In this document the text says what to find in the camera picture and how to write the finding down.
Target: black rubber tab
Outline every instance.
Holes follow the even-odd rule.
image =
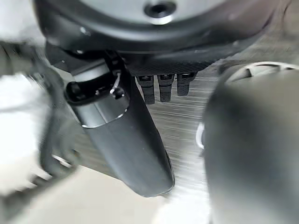
[[[196,73],[177,74],[178,79],[178,96],[184,97],[189,93],[190,82],[196,77]]]
[[[174,75],[157,76],[160,89],[160,101],[169,102],[171,100],[171,88],[174,80]]]
[[[136,77],[139,85],[141,86],[145,104],[155,103],[154,92],[154,77],[153,76],[140,76]]]

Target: curved black cover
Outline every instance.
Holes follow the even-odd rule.
[[[128,111],[106,125],[84,130],[120,180],[137,194],[153,197],[172,189],[174,174],[135,78],[129,82]]]
[[[66,50],[163,52],[225,44],[263,29],[278,0],[231,0],[191,19],[163,26],[119,21],[78,0],[35,0],[47,40]]]
[[[299,72],[228,77],[204,116],[213,224],[298,223]]]

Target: textured black plastic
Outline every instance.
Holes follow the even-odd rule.
[[[128,111],[104,126],[85,129],[120,180],[144,197],[165,193],[174,185],[174,174],[161,137],[131,78]]]
[[[190,82],[196,77],[196,73],[177,74],[178,96],[187,96],[189,93]]]
[[[169,102],[171,100],[171,88],[174,80],[174,75],[158,76],[160,101]]]
[[[151,105],[155,103],[155,91],[154,91],[154,77],[142,76],[136,78],[143,93],[144,101],[146,104]]]
[[[121,54],[132,76],[169,75],[204,70],[219,59],[235,55],[260,38],[260,33],[234,43],[209,46],[195,46],[179,51],[160,54]]]

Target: screw hole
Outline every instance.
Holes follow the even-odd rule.
[[[151,18],[160,19],[172,15],[176,11],[176,8],[177,7],[173,2],[160,2],[155,5],[147,5],[144,12]]]

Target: black plastic part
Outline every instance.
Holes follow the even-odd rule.
[[[168,192],[174,174],[161,137],[131,77],[128,111],[97,128],[85,128],[116,176],[134,192],[153,197]]]
[[[187,96],[189,93],[190,82],[196,77],[196,73],[177,74],[178,79],[178,96]]]
[[[49,42],[46,42],[45,54],[51,65],[69,73],[79,72],[83,68],[90,66],[91,63],[106,57],[104,51],[91,51],[78,55],[65,51]]]
[[[213,224],[297,223],[299,72],[229,77],[204,114]]]
[[[265,33],[267,27],[253,37],[234,43],[195,46],[188,49],[152,54],[121,53],[121,57],[125,60],[132,76],[159,76],[198,72],[219,59],[227,58],[245,50]]]
[[[230,0],[188,20],[153,26],[111,18],[79,0],[34,1],[39,25],[51,44],[72,52],[110,49],[128,53],[162,53],[249,38],[264,28],[277,3]]]
[[[174,75],[161,75],[158,76],[160,101],[169,102],[171,100],[171,88],[174,80]]]
[[[155,92],[154,92],[154,77],[153,76],[140,76],[136,77],[139,85],[141,86],[144,101],[146,104],[155,103]]]
[[[116,89],[111,89],[117,79],[107,73],[87,82],[70,82],[65,88],[65,98],[81,125],[95,128],[118,119],[129,107],[129,93],[123,88],[119,76]]]

